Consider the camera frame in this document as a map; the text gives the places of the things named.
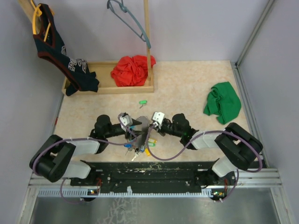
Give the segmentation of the large metal keyring with keys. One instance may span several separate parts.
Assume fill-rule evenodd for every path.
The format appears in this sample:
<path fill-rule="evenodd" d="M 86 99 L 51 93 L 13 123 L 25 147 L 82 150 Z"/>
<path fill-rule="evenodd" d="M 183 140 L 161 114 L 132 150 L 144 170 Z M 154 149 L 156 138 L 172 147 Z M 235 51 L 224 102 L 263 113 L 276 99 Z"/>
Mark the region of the large metal keyring with keys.
<path fill-rule="evenodd" d="M 142 135 L 138 136 L 134 140 L 128 140 L 127 144 L 124 146 L 127 149 L 126 154 L 130 152 L 134 154 L 130 161 L 135 161 L 143 153 L 150 155 L 150 153 L 148 152 L 148 148 L 145 144 L 148 129 L 150 126 L 150 120 L 145 116 L 140 116 L 136 120 L 140 121 L 141 124 L 137 126 L 132 126 L 131 130 L 142 131 Z"/>

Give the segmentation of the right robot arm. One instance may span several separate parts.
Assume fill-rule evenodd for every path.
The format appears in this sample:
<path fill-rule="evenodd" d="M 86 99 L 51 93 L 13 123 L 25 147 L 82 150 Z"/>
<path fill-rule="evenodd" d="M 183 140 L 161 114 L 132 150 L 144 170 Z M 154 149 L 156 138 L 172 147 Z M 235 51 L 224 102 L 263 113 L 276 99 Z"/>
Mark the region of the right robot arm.
<path fill-rule="evenodd" d="M 260 158 L 262 143 L 237 123 L 229 123 L 224 130 L 200 132 L 191 127 L 183 113 L 176 114 L 172 120 L 169 120 L 165 118 L 164 113 L 154 112 L 151 120 L 152 124 L 149 125 L 145 145 L 149 153 L 159 161 L 171 161 L 179 157 L 186 149 L 219 148 L 224 156 L 216 160 L 208 176 L 209 181 L 215 185 L 222 183 L 225 176 L 232 171 L 243 170 L 257 173 L 263 168 Z M 167 134 L 180 138 L 180 143 L 184 147 L 171 158 L 157 157 L 149 146 L 150 133 L 153 129 L 162 136 Z"/>

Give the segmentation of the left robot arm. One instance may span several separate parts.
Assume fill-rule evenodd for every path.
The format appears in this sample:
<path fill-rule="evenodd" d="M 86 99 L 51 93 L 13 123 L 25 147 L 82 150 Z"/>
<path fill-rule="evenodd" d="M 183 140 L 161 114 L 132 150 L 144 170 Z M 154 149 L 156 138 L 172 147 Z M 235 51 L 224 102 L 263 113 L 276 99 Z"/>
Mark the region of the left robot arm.
<path fill-rule="evenodd" d="M 72 162 L 73 156 L 82 154 L 100 154 L 108 145 L 133 145 L 142 131 L 135 131 L 133 126 L 142 122 L 131 118 L 127 113 L 118 115 L 118 124 L 112 124 L 108 115 L 100 115 L 90 135 L 85 138 L 63 139 L 51 135 L 29 162 L 29 167 L 37 176 L 50 182 L 62 178 L 79 178 L 87 185 L 97 180 L 97 173 L 85 161 Z"/>

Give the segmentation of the green tagged key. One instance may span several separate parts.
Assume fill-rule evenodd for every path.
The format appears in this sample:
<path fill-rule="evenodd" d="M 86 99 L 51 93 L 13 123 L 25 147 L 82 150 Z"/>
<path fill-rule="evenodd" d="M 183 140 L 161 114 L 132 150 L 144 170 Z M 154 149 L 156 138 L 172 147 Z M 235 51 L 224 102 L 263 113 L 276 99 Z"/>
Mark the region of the green tagged key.
<path fill-rule="evenodd" d="M 146 104 L 147 104 L 147 100 L 141 100 L 141 101 L 139 101 L 140 108 L 142 108 Z"/>

